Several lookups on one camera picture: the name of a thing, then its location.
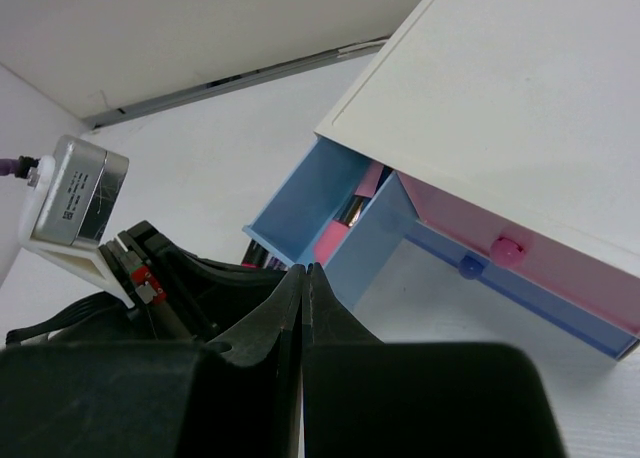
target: toy dresser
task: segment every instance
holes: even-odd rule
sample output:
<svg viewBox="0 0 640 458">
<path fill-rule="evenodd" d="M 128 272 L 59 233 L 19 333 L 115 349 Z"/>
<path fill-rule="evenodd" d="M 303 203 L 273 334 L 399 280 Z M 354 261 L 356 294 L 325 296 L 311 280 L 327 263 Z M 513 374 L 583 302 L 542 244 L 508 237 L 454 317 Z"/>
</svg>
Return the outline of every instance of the toy dresser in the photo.
<svg viewBox="0 0 640 458">
<path fill-rule="evenodd" d="M 403 240 L 620 359 L 640 336 L 640 0 L 423 0 L 247 233 L 353 308 Z"/>
</svg>

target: blue knob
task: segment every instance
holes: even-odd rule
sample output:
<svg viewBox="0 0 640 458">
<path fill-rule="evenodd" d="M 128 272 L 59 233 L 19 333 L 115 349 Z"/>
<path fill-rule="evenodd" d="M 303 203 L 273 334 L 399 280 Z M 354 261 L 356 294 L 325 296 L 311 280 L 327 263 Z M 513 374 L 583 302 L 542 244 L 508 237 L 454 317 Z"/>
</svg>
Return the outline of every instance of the blue knob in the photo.
<svg viewBox="0 0 640 458">
<path fill-rule="evenodd" d="M 479 278 L 483 271 L 484 265 L 470 256 L 465 256 L 460 260 L 460 263 L 458 263 L 458 272 L 467 280 Z"/>
</svg>

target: pink drawer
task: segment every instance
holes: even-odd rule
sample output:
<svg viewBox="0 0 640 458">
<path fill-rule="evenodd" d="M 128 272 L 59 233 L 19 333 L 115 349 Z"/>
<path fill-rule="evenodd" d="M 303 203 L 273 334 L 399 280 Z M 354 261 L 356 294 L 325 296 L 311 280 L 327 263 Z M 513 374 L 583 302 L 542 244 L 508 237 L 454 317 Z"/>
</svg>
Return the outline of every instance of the pink drawer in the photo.
<svg viewBox="0 0 640 458">
<path fill-rule="evenodd" d="M 421 220 L 431 228 L 496 264 L 496 254 L 491 256 L 496 240 L 517 243 L 521 262 L 507 266 L 514 273 L 640 335 L 640 280 L 636 277 L 415 178 L 400 174 L 400 179 Z"/>
</svg>

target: white table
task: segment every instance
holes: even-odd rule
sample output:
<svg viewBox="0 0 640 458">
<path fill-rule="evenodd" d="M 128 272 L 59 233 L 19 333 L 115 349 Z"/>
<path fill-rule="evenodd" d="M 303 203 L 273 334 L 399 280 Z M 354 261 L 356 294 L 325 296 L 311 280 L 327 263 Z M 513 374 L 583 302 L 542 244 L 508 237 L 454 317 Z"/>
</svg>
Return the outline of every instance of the white table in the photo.
<svg viewBox="0 0 640 458">
<path fill-rule="evenodd" d="M 311 130 L 369 60 L 345 61 L 85 136 L 131 159 L 105 237 L 147 219 L 190 251 L 239 262 L 248 243 L 242 225 L 302 158 L 314 140 Z M 358 305 L 365 325 L 386 341 L 512 343 L 538 367 L 571 456 L 638 456 L 640 352 L 616 365 L 506 298 L 460 280 L 448 265 L 423 258 L 422 268 L 406 266 L 414 252 L 413 245 L 401 245 Z M 94 291 L 21 251 L 0 288 L 0 336 Z"/>
</svg>

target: drawer knob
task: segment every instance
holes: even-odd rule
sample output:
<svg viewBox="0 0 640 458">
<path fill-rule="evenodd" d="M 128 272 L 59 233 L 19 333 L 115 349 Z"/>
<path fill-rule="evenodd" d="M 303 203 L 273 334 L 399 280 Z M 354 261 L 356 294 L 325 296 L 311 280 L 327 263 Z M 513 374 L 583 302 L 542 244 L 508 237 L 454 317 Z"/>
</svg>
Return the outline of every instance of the drawer knob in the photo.
<svg viewBox="0 0 640 458">
<path fill-rule="evenodd" d="M 484 265 L 475 258 L 467 255 L 458 263 L 458 273 L 467 280 L 475 280 L 482 275 Z"/>
<path fill-rule="evenodd" d="M 491 245 L 491 261 L 502 268 L 515 268 L 524 261 L 522 246 L 509 238 L 498 238 Z"/>
</svg>

